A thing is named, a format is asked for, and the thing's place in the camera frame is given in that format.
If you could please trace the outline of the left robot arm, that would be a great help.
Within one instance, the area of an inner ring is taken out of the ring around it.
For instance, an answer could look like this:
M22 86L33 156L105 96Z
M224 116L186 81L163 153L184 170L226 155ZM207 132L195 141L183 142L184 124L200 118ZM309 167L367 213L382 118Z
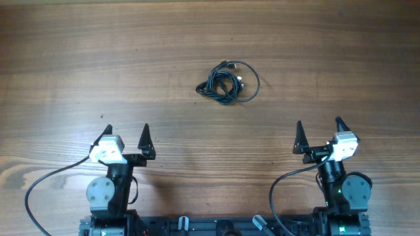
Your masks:
M112 125L91 144L89 158L107 166L104 177L95 178L87 187L86 197L91 217L80 221L79 234L87 236L143 236L149 234L146 224L136 210L127 207L137 200L129 200L135 167L145 167L148 160L156 158L150 128L144 125L137 149L140 153L124 154L125 144L121 136L112 133Z

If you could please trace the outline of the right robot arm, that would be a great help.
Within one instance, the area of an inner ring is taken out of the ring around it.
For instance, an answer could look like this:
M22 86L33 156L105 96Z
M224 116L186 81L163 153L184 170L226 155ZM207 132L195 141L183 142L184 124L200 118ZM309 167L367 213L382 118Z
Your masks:
M361 172L346 172L344 160L354 156L359 137L336 117L337 132L323 146L310 146L303 125L297 122L294 154L303 154L304 164L316 164L317 183L322 190L325 207L316 207L310 215L307 231L299 235L371 235L368 201L372 180Z

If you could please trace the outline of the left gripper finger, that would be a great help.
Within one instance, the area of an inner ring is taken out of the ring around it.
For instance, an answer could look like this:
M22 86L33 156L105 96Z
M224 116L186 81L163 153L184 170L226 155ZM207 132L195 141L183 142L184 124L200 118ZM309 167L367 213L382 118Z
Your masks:
M152 137L150 134L150 127L148 123L144 125L137 148L141 150L142 155L144 156L145 159L147 160L156 159L156 151L152 143Z
M107 125L106 126L106 128L104 129L104 131L101 133L101 135L94 141L94 142L92 142L91 143L91 146L90 146L90 151L92 151L93 150L93 148L95 147L95 146L97 146L98 145L98 143L99 143L99 141L100 141L100 139L104 136L104 135L109 135L109 134L112 134L112 130L113 130L113 126L112 125Z

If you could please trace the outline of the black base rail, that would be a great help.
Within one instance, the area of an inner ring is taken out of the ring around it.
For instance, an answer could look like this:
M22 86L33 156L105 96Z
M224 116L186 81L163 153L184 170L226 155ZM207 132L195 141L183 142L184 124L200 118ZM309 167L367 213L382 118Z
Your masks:
M136 221L80 221L79 234L89 235L371 235L369 217L301 214L275 218L143 217Z

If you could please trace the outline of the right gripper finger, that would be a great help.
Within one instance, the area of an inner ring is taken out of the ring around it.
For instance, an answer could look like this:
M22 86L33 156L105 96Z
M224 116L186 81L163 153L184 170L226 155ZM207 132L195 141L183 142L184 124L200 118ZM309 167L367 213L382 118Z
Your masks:
M335 118L335 122L337 124L337 132L348 132L350 128L345 124L343 119L340 116Z
M306 138L305 130L301 121L297 121L296 137L293 145L293 154L304 154L310 152L310 146Z

